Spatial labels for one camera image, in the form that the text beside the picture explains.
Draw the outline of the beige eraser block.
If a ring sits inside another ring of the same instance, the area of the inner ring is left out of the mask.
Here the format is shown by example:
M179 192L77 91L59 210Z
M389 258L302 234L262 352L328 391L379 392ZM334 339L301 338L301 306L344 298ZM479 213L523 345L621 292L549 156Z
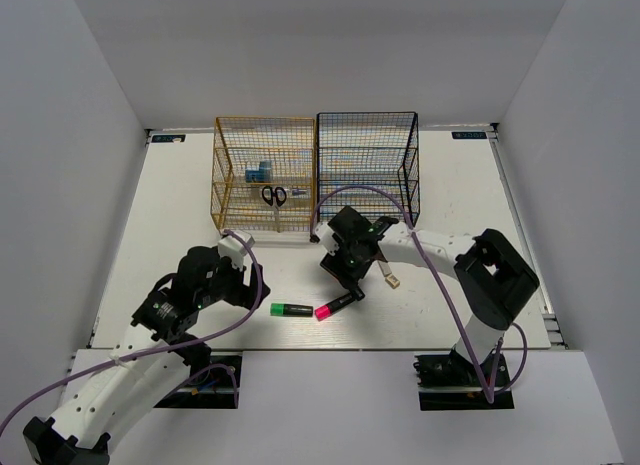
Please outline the beige eraser block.
M397 289L400 286L400 281L399 279L393 275L393 274L389 274L385 277L385 282L392 288L392 289Z

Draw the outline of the pink highlighter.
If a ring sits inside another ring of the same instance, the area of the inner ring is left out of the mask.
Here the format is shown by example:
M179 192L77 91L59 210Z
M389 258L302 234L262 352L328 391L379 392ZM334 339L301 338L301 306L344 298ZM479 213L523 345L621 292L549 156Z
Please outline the pink highlighter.
M314 310L314 316L318 321L325 320L331 317L332 315L334 315L335 313L339 312L346 306L350 305L354 301L356 301L356 298L353 295L346 294L344 296L341 296L339 298L332 300L331 302L325 305L317 307Z

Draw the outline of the green highlighter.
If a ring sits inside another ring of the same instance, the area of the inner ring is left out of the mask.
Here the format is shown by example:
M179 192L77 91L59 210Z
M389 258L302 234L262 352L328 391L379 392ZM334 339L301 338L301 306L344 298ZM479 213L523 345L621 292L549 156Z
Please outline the green highlighter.
M278 317L312 317L314 308L307 305L288 304L288 303L272 303L270 307L270 315Z

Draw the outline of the black handled scissors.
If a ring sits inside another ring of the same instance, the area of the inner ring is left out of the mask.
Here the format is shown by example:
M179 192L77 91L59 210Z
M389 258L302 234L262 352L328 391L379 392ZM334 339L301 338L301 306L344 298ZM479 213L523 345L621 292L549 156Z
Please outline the black handled scissors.
M280 221L280 209L286 203L287 192L286 189L281 186L272 187L266 185L261 190L262 200L272 209L275 229L277 232L281 231Z

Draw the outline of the blue tape dispenser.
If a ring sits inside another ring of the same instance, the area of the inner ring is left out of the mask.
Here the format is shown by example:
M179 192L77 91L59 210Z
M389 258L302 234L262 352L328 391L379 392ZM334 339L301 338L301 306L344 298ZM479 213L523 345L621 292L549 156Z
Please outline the blue tape dispenser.
M270 183L272 181L272 162L262 160L256 168L245 169L246 183Z

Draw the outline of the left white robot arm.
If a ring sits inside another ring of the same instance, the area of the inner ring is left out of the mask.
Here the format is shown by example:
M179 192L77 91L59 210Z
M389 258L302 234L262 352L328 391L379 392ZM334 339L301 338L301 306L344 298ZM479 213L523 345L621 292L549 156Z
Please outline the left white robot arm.
M255 312L269 295L250 249L226 237L188 250L133 313L107 361L83 371L86 382L47 418L32 418L23 437L37 464L106 464L116 444L174 391L207 380L216 363L206 339L190 334L218 302Z

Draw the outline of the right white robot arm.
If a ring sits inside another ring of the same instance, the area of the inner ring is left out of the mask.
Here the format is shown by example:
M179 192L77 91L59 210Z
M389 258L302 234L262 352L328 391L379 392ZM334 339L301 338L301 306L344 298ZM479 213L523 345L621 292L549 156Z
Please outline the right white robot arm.
M345 207L329 222L315 225L311 240L326 251L321 268L354 301L364 299L360 282L376 262L425 268L437 281L443 275L455 279L471 318L462 322L449 293L443 295L460 333L451 351L452 373L466 384L486 374L487 360L540 285L509 240L491 228L476 236L443 235L387 216L371 222Z

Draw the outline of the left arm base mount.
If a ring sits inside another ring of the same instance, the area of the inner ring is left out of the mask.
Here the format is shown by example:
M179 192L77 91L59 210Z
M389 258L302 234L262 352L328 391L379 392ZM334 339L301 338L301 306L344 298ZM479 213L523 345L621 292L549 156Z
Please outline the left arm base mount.
M243 356L241 353L212 355L216 367L201 373L161 399L156 409L230 410L240 398Z

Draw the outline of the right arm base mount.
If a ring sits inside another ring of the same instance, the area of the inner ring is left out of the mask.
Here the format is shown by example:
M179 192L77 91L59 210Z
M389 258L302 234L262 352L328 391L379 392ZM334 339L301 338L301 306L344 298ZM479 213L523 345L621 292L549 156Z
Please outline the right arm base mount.
M416 355L413 367L417 375L420 410L488 411L513 410L510 390L495 393L489 403L473 368L458 365L448 354Z

